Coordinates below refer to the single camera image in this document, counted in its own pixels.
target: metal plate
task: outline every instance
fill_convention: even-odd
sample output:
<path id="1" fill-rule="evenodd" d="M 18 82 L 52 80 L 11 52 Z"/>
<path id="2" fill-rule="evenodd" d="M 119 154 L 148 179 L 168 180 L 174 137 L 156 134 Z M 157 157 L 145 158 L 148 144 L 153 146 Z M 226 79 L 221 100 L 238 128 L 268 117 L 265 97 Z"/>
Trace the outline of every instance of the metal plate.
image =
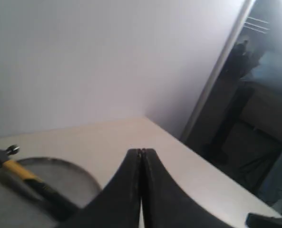
<path id="1" fill-rule="evenodd" d="M 81 208 L 100 192 L 97 181 L 84 169 L 60 159 L 18 161 Z M 40 196 L 14 175 L 0 169 L 0 228 L 49 228 L 58 224 L 40 206 Z"/>

